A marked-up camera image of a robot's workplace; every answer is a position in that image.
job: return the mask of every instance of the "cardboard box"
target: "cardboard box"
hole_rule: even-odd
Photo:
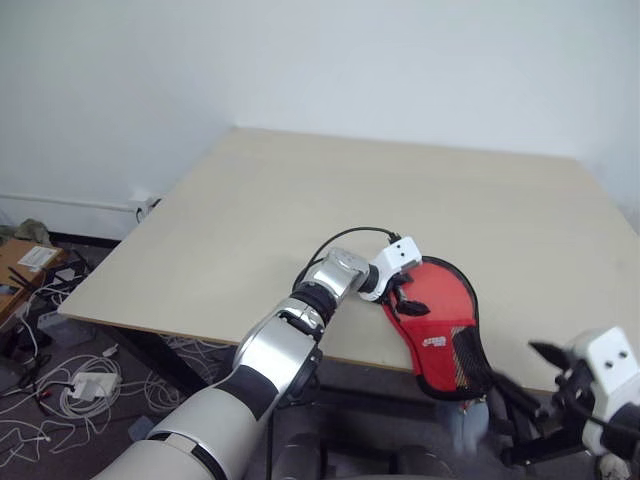
[[[14,275],[8,267],[14,268],[32,284],[40,286],[45,276],[42,267],[54,265],[63,254],[60,248],[14,238],[0,245],[0,329],[11,313],[31,295],[10,278]]]

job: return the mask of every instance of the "beige tabletop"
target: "beige tabletop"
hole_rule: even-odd
[[[527,341],[618,324],[640,343],[638,237],[571,159],[236,129],[63,303],[64,314],[238,342],[332,234],[411,235],[471,280],[492,365],[533,388]],[[377,233],[336,242],[365,257]],[[410,369],[379,306],[350,299],[325,355]]]

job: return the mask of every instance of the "electrical outlet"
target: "electrical outlet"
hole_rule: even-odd
[[[134,195],[129,199],[128,204],[140,223],[160,203],[160,200],[162,198],[156,195]]]

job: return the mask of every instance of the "gray carpet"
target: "gray carpet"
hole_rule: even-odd
[[[81,248],[81,252],[91,261],[98,263],[106,254],[107,249]],[[45,349],[52,355],[50,366],[53,367],[71,356],[91,353],[100,355],[113,342],[106,336],[99,334],[91,342],[71,348],[62,349],[55,345]],[[121,351],[116,357],[123,371],[125,381],[142,380],[148,370],[126,351]],[[323,362],[319,377],[323,385],[345,387],[362,392],[373,392],[383,395],[397,396],[408,399],[424,400],[410,374],[386,371],[371,367],[346,365],[332,361]],[[57,392],[46,400],[57,402]],[[0,399],[0,410],[17,401],[16,398]],[[88,479],[113,461],[130,444],[127,429],[139,415],[152,415],[142,395],[121,398],[113,407],[113,420],[107,430],[92,436],[89,444],[52,455],[42,444],[42,455],[39,462],[32,464],[15,458],[6,467],[0,469],[0,479]],[[14,411],[0,415],[0,420],[20,419],[22,421],[39,424],[43,414],[36,408],[34,402],[26,402]],[[521,468],[508,469],[502,466],[497,454],[506,438],[488,435],[482,442],[478,455],[473,458],[457,458],[451,447],[448,434],[437,424],[433,417],[425,419],[402,418],[394,415],[393,411],[384,413],[365,413],[359,411],[357,405],[331,406],[327,404],[306,405],[278,410],[275,413],[274,427],[274,456],[277,457],[286,440],[295,433],[316,432],[329,441],[368,446],[372,451],[390,452],[404,445],[424,445],[433,453],[441,457],[461,479],[519,479],[528,478]],[[0,437],[8,431],[7,425],[0,425]],[[61,431],[54,434],[66,435]],[[75,433],[77,441],[84,438],[84,431]],[[0,451],[15,444],[15,438],[8,438],[0,444]],[[27,447],[25,454],[33,454]],[[0,456],[0,463],[6,452]],[[585,453],[575,454],[562,459],[538,464],[535,467],[536,478],[546,479],[590,479],[593,478],[593,459]],[[384,455],[347,455],[342,451],[330,451],[328,455],[328,472],[332,476],[363,473],[386,473],[387,458]],[[265,439],[254,452],[246,474],[248,480],[265,478]]]

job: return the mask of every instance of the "power adapter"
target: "power adapter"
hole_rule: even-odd
[[[67,395],[87,402],[110,397],[121,381],[122,378],[116,373],[79,372],[73,378],[73,390],[67,390]]]

